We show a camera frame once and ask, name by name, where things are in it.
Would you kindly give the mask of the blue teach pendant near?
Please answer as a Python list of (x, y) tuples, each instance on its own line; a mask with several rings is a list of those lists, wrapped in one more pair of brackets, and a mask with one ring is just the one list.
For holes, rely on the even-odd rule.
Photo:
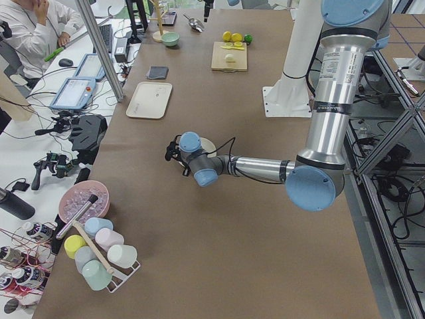
[(86, 107), (91, 99), (96, 80), (92, 77), (67, 78), (49, 108), (54, 110), (81, 110)]

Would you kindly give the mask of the seated person in white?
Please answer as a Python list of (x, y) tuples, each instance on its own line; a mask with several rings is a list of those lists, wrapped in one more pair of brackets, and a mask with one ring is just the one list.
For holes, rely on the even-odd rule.
[(83, 26), (79, 12), (57, 1), (2, 1), (1, 20), (11, 29), (6, 43), (15, 49), (29, 80), (41, 78), (50, 64), (45, 58)]

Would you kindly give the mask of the cream round plate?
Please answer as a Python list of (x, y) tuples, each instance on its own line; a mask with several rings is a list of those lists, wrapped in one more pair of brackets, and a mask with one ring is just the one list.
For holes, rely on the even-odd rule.
[(179, 151), (178, 162), (186, 167), (189, 166), (193, 157), (201, 154), (207, 154), (208, 157), (216, 155), (216, 147), (210, 140), (192, 132), (187, 132), (181, 136), (177, 150)]

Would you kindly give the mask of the pink cup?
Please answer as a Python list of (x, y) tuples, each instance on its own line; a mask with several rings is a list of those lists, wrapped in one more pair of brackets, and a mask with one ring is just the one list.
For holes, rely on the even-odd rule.
[(114, 230), (102, 228), (96, 233), (95, 242), (107, 252), (114, 245), (123, 245), (124, 237)]

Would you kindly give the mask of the white cup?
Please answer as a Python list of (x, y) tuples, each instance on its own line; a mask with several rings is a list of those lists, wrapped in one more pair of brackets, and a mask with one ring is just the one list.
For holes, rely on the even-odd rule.
[(131, 245), (113, 245), (107, 253), (108, 260), (122, 268), (129, 268), (137, 260), (137, 249)]

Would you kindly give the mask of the mint green cup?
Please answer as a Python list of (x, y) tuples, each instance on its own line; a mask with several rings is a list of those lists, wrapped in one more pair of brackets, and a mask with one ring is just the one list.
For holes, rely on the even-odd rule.
[(112, 280), (112, 274), (97, 260), (91, 260), (82, 267), (82, 276), (95, 291), (106, 288)]

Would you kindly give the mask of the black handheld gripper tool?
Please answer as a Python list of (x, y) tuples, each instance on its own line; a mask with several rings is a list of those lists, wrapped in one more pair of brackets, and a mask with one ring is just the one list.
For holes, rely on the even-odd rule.
[(78, 159), (72, 159), (67, 161), (67, 156), (64, 154), (57, 154), (48, 152), (45, 159), (36, 161), (33, 165), (36, 169), (36, 174), (31, 183), (32, 190), (38, 190), (41, 182), (42, 170), (48, 168), (53, 176), (57, 178), (64, 178), (68, 176), (69, 172), (78, 166), (80, 161)]

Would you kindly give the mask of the mint green bowl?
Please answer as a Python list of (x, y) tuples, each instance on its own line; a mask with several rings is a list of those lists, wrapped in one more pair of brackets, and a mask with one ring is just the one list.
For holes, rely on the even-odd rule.
[(161, 41), (166, 47), (174, 47), (178, 44), (180, 39), (179, 33), (176, 32), (167, 32), (163, 33), (161, 36)]

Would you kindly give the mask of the grey folded cloth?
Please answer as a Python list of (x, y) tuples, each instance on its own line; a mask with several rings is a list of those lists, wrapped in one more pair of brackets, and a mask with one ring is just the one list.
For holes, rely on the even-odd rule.
[(164, 80), (167, 78), (169, 68), (167, 66), (151, 66), (146, 74), (149, 80)]

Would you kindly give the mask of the wooden mug tree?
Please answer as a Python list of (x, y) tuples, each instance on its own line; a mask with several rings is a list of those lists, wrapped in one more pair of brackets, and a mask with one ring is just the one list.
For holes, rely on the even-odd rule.
[(162, 42), (162, 36), (164, 34), (168, 33), (168, 31), (166, 31), (163, 28), (163, 16), (164, 16), (164, 14), (166, 14), (167, 11), (164, 10), (163, 6), (161, 6), (159, 4), (159, 0), (149, 0), (149, 2), (153, 6), (153, 13), (154, 13), (154, 17), (151, 16), (151, 21), (156, 21), (157, 26), (159, 28), (158, 31), (156, 31), (152, 34), (152, 38), (155, 42), (161, 43)]

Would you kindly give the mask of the pink bowl with ice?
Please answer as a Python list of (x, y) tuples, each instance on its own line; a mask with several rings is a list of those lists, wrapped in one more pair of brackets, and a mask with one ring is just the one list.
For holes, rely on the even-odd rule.
[(95, 203), (79, 218), (85, 223), (91, 217), (105, 217), (110, 207), (110, 196), (107, 187), (99, 181), (87, 180), (73, 185), (59, 203), (58, 215), (63, 222), (68, 222), (75, 213), (89, 200), (91, 195), (98, 197)]

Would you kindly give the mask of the blue cup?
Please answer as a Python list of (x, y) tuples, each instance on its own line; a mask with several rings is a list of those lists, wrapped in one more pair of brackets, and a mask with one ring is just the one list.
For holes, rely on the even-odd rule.
[(114, 224), (109, 219), (91, 217), (84, 224), (84, 230), (90, 238), (94, 238), (96, 233), (103, 228), (114, 229)]

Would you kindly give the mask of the grey cup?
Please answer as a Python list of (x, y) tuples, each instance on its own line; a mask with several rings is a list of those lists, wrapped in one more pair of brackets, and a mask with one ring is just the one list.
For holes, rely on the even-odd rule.
[(96, 259), (95, 253), (89, 246), (80, 247), (74, 254), (76, 268), (80, 274), (82, 274), (82, 269), (88, 262)]

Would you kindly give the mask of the black computer mouse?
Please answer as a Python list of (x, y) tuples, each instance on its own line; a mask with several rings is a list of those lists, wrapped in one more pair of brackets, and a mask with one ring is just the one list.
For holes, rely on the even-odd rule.
[(68, 58), (62, 58), (59, 60), (58, 65), (61, 67), (71, 67), (74, 65), (74, 62)]

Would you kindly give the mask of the blue teach pendant far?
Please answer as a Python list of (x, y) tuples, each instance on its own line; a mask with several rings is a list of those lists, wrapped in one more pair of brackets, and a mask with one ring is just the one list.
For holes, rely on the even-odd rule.
[(96, 53), (85, 54), (78, 65), (74, 77), (90, 77), (99, 81), (106, 73)]

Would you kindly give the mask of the black keyboard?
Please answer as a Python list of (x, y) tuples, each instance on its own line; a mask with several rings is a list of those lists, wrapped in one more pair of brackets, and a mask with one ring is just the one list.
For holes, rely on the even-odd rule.
[(99, 26), (98, 28), (104, 40), (105, 46), (107, 48), (107, 52), (112, 53), (113, 41), (114, 41), (114, 33), (113, 33), (112, 25), (105, 24), (105, 25)]

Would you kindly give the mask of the metal scoop in bowl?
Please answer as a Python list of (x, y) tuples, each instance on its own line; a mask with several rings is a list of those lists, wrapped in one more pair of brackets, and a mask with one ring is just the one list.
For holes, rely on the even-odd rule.
[(68, 232), (68, 230), (73, 226), (74, 222), (78, 221), (91, 206), (97, 202), (98, 196), (91, 194), (91, 196), (88, 198), (88, 200), (81, 206), (81, 208), (70, 218), (69, 222), (65, 224), (65, 226), (62, 227), (62, 229), (56, 234), (56, 239), (61, 240), (65, 236), (65, 234)]

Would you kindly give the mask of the black water bottle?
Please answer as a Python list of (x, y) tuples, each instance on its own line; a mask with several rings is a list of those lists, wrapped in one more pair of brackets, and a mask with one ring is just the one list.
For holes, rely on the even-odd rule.
[(3, 188), (1, 188), (1, 208), (21, 220), (30, 219), (35, 214), (33, 206)]

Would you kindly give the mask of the black stand base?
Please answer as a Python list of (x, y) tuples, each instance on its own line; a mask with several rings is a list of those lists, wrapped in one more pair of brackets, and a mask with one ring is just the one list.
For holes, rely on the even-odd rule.
[(71, 126), (68, 139), (72, 143), (72, 151), (78, 152), (80, 163), (92, 165), (108, 128), (105, 117), (99, 114), (83, 115), (73, 119)]

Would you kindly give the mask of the whole yellow lemon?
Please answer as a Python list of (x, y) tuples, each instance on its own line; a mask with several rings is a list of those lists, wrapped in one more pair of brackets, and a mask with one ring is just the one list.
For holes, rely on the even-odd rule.
[(223, 32), (223, 34), (222, 34), (222, 40), (224, 42), (229, 42), (229, 41), (231, 41), (231, 39), (232, 39), (232, 33), (230, 31)]

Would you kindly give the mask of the green lime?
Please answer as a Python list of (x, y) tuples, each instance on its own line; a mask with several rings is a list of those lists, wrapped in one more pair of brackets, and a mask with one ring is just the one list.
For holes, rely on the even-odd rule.
[(253, 41), (253, 36), (251, 34), (244, 35), (244, 42), (249, 45)]

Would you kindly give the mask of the blue teach pendant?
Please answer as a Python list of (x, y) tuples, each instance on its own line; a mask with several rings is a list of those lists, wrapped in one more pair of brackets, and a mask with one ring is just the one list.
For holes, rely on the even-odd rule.
[(90, 77), (99, 81), (106, 73), (96, 53), (85, 54), (78, 65), (74, 77)]
[(86, 107), (91, 99), (96, 80), (92, 77), (67, 78), (49, 108), (54, 110), (81, 110)]

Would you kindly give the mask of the cream rectangular tray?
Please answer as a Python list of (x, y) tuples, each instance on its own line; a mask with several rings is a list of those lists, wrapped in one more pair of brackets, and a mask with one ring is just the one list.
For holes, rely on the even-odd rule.
[(140, 82), (126, 110), (130, 118), (158, 120), (165, 115), (172, 84), (165, 82)]

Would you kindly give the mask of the wooden cutting board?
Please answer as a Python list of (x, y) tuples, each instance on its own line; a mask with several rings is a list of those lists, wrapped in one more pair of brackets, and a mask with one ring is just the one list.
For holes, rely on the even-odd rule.
[(211, 69), (219, 71), (247, 71), (247, 46), (242, 42), (214, 42)]

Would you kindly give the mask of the yellow cup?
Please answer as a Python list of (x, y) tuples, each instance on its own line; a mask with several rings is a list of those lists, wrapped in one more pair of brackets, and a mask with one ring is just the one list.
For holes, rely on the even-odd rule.
[(64, 249), (65, 252), (67, 254), (67, 256), (70, 259), (74, 259), (75, 258), (75, 254), (76, 252), (86, 246), (86, 241), (84, 240), (84, 238), (80, 235), (71, 235), (69, 237), (66, 238), (65, 242), (64, 242)]

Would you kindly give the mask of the aluminium frame post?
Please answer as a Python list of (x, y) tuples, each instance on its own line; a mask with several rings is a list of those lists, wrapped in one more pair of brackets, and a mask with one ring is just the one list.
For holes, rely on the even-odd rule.
[(118, 102), (121, 102), (124, 99), (124, 92), (117, 78), (117, 74), (107, 51), (105, 42), (99, 31), (91, 6), (86, 0), (76, 0), (76, 5), (82, 16), (82, 20), (86, 26), (90, 39), (96, 49), (98, 58), (106, 73), (106, 78), (111, 86), (114, 96)]

